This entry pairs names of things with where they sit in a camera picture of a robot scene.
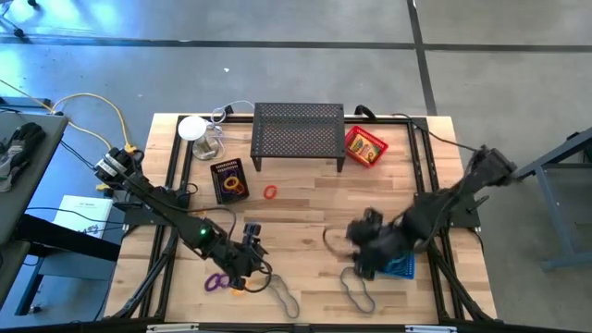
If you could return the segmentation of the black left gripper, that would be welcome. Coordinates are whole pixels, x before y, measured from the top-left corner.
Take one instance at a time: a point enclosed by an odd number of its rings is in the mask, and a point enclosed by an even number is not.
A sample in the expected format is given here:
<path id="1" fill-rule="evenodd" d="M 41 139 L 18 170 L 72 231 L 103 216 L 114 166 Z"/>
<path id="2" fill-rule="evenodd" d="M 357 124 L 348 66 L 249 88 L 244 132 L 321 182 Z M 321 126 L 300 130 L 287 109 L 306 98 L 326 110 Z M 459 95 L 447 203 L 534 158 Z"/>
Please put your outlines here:
<path id="1" fill-rule="evenodd" d="M 264 258 L 268 251 L 259 243 L 243 245 L 233 243 L 224 251 L 220 267 L 232 280 L 229 286 L 234 289 L 244 289 L 247 280 L 253 272 L 259 271 L 264 265 Z"/>

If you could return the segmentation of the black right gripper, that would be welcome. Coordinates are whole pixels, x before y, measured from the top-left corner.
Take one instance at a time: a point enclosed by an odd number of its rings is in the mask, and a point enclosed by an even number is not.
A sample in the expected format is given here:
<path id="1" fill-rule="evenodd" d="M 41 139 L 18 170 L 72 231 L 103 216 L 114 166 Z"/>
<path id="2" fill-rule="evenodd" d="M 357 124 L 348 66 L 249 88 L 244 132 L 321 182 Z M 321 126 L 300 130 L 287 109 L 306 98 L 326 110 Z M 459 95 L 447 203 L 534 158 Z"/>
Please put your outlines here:
<path id="1" fill-rule="evenodd" d="M 376 279 L 376 259 L 394 259 L 410 250 L 403 229 L 394 223 L 353 220 L 347 226 L 347 239 L 358 247 L 353 270 L 361 279 Z"/>

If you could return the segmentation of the yellow coil keychain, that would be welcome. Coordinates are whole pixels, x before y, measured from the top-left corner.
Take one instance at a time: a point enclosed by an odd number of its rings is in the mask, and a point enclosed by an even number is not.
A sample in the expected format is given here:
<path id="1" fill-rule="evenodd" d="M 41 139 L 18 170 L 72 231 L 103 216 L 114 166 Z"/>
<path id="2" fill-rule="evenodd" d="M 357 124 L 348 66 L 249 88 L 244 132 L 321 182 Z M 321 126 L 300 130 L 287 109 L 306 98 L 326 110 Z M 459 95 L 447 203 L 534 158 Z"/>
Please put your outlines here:
<path id="1" fill-rule="evenodd" d="M 244 186 L 242 185 L 240 179 L 236 176 L 230 176 L 226 178 L 223 182 L 223 188 L 225 191 L 237 195 L 243 194 L 245 192 Z"/>

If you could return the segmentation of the yellow crayon box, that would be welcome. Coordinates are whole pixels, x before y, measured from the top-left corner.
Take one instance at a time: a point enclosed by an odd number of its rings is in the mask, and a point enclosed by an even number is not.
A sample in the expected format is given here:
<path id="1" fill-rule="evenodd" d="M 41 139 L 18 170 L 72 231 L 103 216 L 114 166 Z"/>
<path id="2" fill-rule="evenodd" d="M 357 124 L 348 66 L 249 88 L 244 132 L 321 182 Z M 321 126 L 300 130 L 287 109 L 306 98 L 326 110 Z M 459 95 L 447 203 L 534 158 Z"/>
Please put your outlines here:
<path id="1" fill-rule="evenodd" d="M 361 156 L 368 164 L 374 164 L 376 157 L 380 154 L 381 149 L 373 142 L 365 141 L 360 151 Z"/>
<path id="2" fill-rule="evenodd" d="M 349 149 L 352 153 L 361 156 L 362 158 L 366 158 L 370 153 L 372 148 L 372 143 L 365 138 L 364 135 L 358 133 L 352 139 Z"/>

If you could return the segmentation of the black plastic basket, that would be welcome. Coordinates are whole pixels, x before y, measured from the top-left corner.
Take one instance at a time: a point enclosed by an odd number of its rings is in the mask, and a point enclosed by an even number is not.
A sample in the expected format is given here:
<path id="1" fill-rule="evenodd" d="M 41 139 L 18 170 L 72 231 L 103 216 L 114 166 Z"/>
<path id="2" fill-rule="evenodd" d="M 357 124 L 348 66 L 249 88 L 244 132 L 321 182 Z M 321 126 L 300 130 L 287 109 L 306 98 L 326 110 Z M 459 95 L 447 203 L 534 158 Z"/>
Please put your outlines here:
<path id="1" fill-rule="evenodd" d="M 249 197 L 249 188 L 246 180 L 246 176 L 243 170 L 242 162 L 239 158 L 223 161 L 210 166 L 212 175 L 212 181 L 214 184 L 214 190 L 216 194 L 216 201 L 219 204 L 233 204 L 238 201 L 245 200 Z M 225 191 L 223 188 L 223 182 L 230 176 L 236 176 L 240 179 L 242 185 L 245 188 L 243 194 L 237 195 L 231 192 Z"/>

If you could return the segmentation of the red plastic basket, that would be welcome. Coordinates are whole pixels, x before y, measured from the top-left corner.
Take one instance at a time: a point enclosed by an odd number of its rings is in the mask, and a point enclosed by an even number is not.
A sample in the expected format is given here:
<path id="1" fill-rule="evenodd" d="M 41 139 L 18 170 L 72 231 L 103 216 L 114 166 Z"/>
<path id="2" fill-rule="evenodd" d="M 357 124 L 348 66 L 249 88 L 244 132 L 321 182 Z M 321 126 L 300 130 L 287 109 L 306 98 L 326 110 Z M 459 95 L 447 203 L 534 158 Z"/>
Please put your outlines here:
<path id="1" fill-rule="evenodd" d="M 375 160 L 374 164 L 368 164 L 361 156 L 359 156 L 357 154 L 354 154 L 354 153 L 352 153 L 350 151 L 349 146 L 351 144 L 351 141 L 355 137 L 355 135 L 358 134 L 358 133 L 364 135 L 367 140 L 369 140 L 370 142 L 373 142 L 375 145 L 377 145 L 377 146 L 380 147 L 381 152 L 376 157 L 376 160 Z M 359 126 L 353 126 L 347 132 L 347 134 L 345 136 L 345 145 L 346 145 L 346 154 L 347 154 L 347 156 L 349 156 L 350 158 L 352 158 L 353 160 L 355 160 L 359 164 L 363 165 L 364 167 L 373 167 L 380 160 L 380 158 L 387 151 L 387 149 L 389 148 L 389 145 L 387 143 L 385 143 L 382 140 L 378 139 L 378 137 L 376 137 L 372 133 L 366 131 L 365 129 L 363 129 L 363 128 L 359 127 Z"/>

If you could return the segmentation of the black perforated metal riser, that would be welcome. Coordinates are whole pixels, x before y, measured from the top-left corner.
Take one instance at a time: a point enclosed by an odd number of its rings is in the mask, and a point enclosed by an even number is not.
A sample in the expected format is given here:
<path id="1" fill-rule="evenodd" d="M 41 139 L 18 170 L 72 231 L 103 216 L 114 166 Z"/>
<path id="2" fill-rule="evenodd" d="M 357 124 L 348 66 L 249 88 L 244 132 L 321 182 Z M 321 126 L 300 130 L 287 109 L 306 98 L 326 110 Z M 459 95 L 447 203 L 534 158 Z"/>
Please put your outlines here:
<path id="1" fill-rule="evenodd" d="M 343 105 L 256 103 L 251 139 L 256 171 L 267 157 L 334 159 L 341 172 L 346 158 Z"/>

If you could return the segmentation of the glass jar with white lid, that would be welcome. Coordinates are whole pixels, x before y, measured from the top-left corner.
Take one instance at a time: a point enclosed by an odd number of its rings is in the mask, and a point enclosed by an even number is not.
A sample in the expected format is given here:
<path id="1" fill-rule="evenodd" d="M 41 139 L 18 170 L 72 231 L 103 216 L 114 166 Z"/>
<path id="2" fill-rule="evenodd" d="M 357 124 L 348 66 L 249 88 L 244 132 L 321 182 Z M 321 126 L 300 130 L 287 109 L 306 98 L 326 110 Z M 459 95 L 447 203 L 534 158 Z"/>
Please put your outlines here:
<path id="1" fill-rule="evenodd" d="M 212 160 L 219 151 L 218 141 L 208 132 L 210 124 L 202 117 L 183 118 L 178 126 L 179 136 L 192 144 L 193 156 L 199 160 Z"/>

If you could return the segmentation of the white booklet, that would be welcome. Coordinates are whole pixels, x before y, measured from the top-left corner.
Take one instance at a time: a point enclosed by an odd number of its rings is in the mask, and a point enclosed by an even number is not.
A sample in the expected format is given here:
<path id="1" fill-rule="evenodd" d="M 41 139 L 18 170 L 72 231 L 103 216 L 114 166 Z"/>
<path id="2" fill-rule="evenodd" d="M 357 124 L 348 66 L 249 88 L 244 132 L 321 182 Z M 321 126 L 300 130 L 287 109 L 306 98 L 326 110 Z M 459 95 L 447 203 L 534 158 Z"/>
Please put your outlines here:
<path id="1" fill-rule="evenodd" d="M 101 239 L 112 206 L 112 199 L 65 195 L 53 223 Z"/>

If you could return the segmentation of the grey black work glove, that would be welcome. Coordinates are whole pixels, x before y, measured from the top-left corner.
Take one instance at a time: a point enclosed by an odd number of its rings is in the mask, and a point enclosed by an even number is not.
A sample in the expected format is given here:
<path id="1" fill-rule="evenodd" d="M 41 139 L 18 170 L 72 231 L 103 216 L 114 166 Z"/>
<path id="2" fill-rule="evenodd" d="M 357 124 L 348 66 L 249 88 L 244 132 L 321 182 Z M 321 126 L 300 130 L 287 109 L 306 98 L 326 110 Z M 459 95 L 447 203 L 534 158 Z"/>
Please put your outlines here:
<path id="1" fill-rule="evenodd" d="M 11 190 L 44 138 L 43 128 L 29 122 L 19 126 L 9 140 L 0 142 L 0 192 Z"/>

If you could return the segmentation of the silver aluminium bracket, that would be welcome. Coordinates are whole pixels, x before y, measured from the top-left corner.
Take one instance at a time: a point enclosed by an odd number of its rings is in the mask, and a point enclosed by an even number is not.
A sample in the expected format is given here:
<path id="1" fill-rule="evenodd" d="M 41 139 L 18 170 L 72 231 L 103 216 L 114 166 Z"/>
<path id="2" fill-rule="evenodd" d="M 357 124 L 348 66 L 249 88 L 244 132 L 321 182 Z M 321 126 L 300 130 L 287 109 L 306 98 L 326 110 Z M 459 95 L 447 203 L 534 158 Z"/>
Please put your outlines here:
<path id="1" fill-rule="evenodd" d="M 198 324 L 175 323 L 149 325 L 145 333 L 196 333 L 199 331 Z"/>
<path id="2" fill-rule="evenodd" d="M 458 333 L 457 327 L 449 326 L 427 326 L 408 325 L 404 328 L 405 333 Z"/>

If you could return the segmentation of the black aluminium rig frame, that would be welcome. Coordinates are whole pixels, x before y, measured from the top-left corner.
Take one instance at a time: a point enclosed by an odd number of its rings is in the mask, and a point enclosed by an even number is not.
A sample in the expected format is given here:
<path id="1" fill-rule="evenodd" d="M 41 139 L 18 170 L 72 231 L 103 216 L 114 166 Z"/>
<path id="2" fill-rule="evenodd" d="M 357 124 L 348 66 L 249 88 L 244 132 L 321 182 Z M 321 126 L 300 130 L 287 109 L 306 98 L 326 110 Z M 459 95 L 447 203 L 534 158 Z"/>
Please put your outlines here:
<path id="1" fill-rule="evenodd" d="M 329 159 L 265 158 L 256 171 L 250 157 L 252 119 L 233 115 L 223 124 L 230 137 L 227 158 L 239 158 L 250 195 L 227 211 L 216 209 L 216 197 L 207 163 L 187 155 L 185 143 L 175 142 L 178 116 L 161 113 L 153 118 L 142 163 L 146 177 L 162 185 L 167 177 L 187 180 L 191 207 L 240 240 L 244 225 L 261 225 L 265 256 L 298 300 L 301 313 L 287 318 L 263 275 L 248 280 L 251 291 L 204 290 L 204 282 L 217 271 L 211 261 L 198 258 L 180 245 L 172 269 L 159 275 L 144 319 L 145 327 L 157 324 L 192 323 L 200 331 L 262 331 L 283 329 L 298 332 L 402 332 L 408 325 L 433 326 L 438 311 L 426 255 L 420 255 L 414 279 L 378 277 L 366 283 L 376 301 L 372 314 L 361 314 L 346 298 L 339 274 L 351 267 L 335 258 L 324 246 L 324 227 L 330 245 L 347 250 L 347 225 L 372 206 L 385 218 L 404 210 L 419 191 L 450 186 L 462 173 L 449 117 L 420 117 L 410 123 L 403 117 L 370 121 L 348 117 L 348 126 L 359 126 L 388 144 L 376 166 L 364 167 L 353 160 L 341 172 Z M 267 185 L 277 186 L 277 196 L 267 200 Z"/>

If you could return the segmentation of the blue-grey metal table frame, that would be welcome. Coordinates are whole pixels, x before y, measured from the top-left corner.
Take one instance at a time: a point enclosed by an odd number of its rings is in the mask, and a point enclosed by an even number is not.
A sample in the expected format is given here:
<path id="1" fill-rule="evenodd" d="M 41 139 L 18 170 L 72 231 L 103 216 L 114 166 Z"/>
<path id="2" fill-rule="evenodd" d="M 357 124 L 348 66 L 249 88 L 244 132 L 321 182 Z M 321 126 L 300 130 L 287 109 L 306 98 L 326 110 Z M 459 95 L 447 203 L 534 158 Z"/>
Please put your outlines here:
<path id="1" fill-rule="evenodd" d="M 592 127 L 575 132 L 565 142 L 515 172 L 518 180 L 535 177 L 558 236 L 561 254 L 541 263 L 544 270 L 592 265 L 589 246 L 578 229 L 592 231 Z"/>

